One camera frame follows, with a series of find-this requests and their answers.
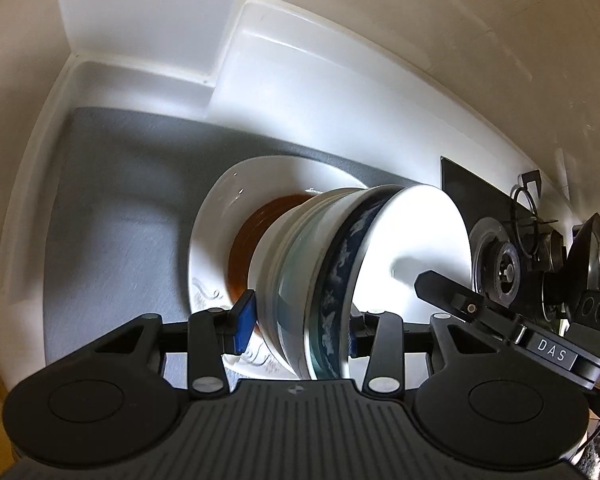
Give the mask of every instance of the ribbed black surface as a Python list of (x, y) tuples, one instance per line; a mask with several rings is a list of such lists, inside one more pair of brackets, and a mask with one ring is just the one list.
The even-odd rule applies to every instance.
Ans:
[(128, 462), (90, 471), (29, 459), (5, 480), (555, 479), (567, 463), (525, 473), (457, 462), (425, 441), (400, 404), (361, 396), (350, 381), (241, 381), (229, 397), (193, 404), (165, 441)]

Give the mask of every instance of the gas stove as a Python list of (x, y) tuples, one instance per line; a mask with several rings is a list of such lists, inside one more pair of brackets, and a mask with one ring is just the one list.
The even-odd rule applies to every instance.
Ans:
[[(469, 235), (472, 289), (557, 333), (558, 308), (544, 305), (542, 274), (562, 267), (566, 248), (552, 221), (538, 217), (528, 192), (532, 182), (541, 191), (539, 171), (524, 174), (522, 181), (509, 196), (442, 158), (442, 189), (456, 204)], [(528, 207), (517, 200), (520, 195)]]

